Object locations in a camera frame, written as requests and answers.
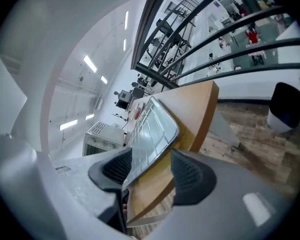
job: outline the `wooden desk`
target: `wooden desk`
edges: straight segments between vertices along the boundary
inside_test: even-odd
[[[151,211],[173,190],[170,150],[199,152],[215,113],[218,94],[218,86],[214,81],[209,81],[153,95],[175,119],[180,133],[171,148],[129,187],[128,223]],[[136,123],[133,110],[139,103],[146,103],[149,99],[150,96],[147,96],[133,101],[130,108],[132,113],[124,129],[127,131],[126,143]]]

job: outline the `glass railing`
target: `glass railing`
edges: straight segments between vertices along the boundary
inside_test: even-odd
[[[300,34],[287,34],[294,19],[274,1],[149,1],[159,9],[144,19],[147,32],[138,32],[144,41],[135,43],[131,68],[152,86],[159,82],[162,90],[172,89],[243,73],[300,69],[300,56],[289,60],[283,50],[300,47]]]

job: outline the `white machine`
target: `white machine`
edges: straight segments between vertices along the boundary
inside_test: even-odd
[[[124,146],[125,131],[98,121],[84,135],[82,156],[94,155]]]

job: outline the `table leg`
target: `table leg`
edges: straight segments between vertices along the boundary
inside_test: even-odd
[[[227,121],[217,109],[214,111],[209,132],[218,136],[221,140],[229,143],[233,147],[239,147],[240,141],[236,134],[232,131]]]

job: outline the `wooden floor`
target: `wooden floor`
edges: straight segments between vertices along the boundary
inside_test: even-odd
[[[275,134],[267,126],[267,105],[225,102],[219,103],[217,109],[236,133],[240,146],[230,147],[208,134],[200,152],[249,169],[287,199],[292,199],[300,189],[300,126],[289,136]],[[144,218],[169,213],[174,195],[172,191]],[[158,224],[133,227],[128,232],[130,236],[143,239]]]

